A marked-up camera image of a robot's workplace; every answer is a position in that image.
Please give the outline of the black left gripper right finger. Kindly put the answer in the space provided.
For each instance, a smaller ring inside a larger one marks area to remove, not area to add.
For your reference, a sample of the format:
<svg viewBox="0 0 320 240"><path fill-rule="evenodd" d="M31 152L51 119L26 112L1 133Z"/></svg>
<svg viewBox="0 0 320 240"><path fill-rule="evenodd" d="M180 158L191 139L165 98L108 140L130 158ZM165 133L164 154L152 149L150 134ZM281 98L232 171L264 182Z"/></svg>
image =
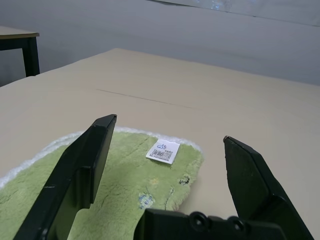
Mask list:
<svg viewBox="0 0 320 240"><path fill-rule="evenodd" d="M223 143L227 184L238 217L277 225L288 240L313 239L262 155L230 136Z"/></svg>

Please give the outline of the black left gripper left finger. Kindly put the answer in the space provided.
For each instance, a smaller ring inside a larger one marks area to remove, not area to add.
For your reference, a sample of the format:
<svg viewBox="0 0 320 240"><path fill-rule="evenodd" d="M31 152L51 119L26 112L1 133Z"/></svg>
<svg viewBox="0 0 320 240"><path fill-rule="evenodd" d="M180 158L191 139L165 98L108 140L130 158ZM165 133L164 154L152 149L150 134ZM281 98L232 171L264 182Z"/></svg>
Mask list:
<svg viewBox="0 0 320 240"><path fill-rule="evenodd" d="M78 211L94 203L108 156L117 115L96 119L62 153L16 240L66 240Z"/></svg>

